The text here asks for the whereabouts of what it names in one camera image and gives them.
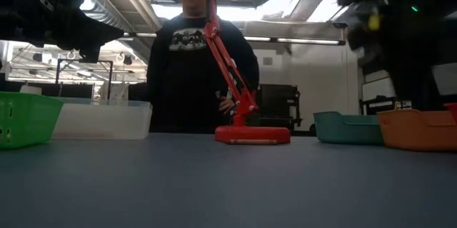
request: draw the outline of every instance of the clear plastic bin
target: clear plastic bin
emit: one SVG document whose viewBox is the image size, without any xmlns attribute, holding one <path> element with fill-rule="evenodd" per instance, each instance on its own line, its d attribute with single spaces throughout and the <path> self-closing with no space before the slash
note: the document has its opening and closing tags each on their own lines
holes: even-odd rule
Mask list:
<svg viewBox="0 0 457 228">
<path fill-rule="evenodd" d="M 53 139 L 144 139 L 152 106 L 142 101 L 64 101 Z"/>
</svg>

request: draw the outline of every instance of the orange basket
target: orange basket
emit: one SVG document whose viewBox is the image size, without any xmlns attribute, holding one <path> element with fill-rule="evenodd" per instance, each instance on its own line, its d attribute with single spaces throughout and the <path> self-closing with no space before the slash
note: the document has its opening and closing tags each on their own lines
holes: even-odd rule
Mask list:
<svg viewBox="0 0 457 228">
<path fill-rule="evenodd" d="M 378 117 L 387 147 L 457 152 L 457 124 L 449 111 L 385 111 Z"/>
<path fill-rule="evenodd" d="M 457 103 L 446 105 L 457 123 Z"/>
</svg>

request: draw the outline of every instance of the person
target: person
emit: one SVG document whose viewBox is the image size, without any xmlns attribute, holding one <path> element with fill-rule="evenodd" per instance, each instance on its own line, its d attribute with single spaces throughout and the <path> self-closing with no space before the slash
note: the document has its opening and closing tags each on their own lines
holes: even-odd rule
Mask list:
<svg viewBox="0 0 457 228">
<path fill-rule="evenodd" d="M 235 107 L 206 46 L 206 0 L 182 0 L 183 13 L 157 31 L 147 72 L 152 132 L 212 133 Z M 257 58 L 243 34 L 220 20 L 221 39 L 250 90 L 257 89 Z"/>
</svg>

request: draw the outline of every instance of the plastic container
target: plastic container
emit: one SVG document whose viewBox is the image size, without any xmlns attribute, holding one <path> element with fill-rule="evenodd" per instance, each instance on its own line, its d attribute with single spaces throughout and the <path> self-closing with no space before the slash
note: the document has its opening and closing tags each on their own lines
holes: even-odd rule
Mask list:
<svg viewBox="0 0 457 228">
<path fill-rule="evenodd" d="M 457 124 L 449 111 L 378 113 L 386 146 L 414 151 L 457 151 Z"/>
<path fill-rule="evenodd" d="M 451 112 L 451 114 L 457 124 L 457 103 L 447 104 L 446 106 L 448 107 L 449 111 Z"/>
<path fill-rule="evenodd" d="M 65 104 L 53 139 L 144 139 L 152 107 L 141 101 L 63 98 Z"/>
<path fill-rule="evenodd" d="M 0 149 L 49 141 L 63 104 L 46 96 L 0 92 Z"/>
<path fill-rule="evenodd" d="M 377 116 L 341 115 L 336 111 L 314 114 L 317 137 L 321 142 L 382 145 Z"/>
</svg>

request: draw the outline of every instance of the cable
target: cable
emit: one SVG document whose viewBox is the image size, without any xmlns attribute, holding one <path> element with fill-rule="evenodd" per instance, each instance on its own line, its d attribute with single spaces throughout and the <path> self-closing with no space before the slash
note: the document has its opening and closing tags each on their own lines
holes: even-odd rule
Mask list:
<svg viewBox="0 0 457 228">
<path fill-rule="evenodd" d="M 28 49 L 29 47 L 31 46 L 31 44 L 29 43 L 24 49 L 22 49 L 22 51 L 20 51 L 16 56 L 13 56 L 13 58 L 11 59 L 11 65 L 13 65 L 13 61 L 17 58 L 17 57 L 20 57 L 24 52 L 27 54 L 29 53 L 30 49 Z"/>
</svg>

